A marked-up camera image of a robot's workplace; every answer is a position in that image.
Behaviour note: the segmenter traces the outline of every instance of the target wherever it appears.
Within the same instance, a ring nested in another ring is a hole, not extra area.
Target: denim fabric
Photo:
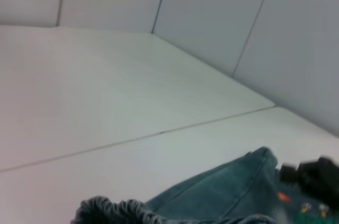
[[[184,181],[146,204],[83,201],[71,224],[255,224],[274,223],[276,158],[267,148]]]

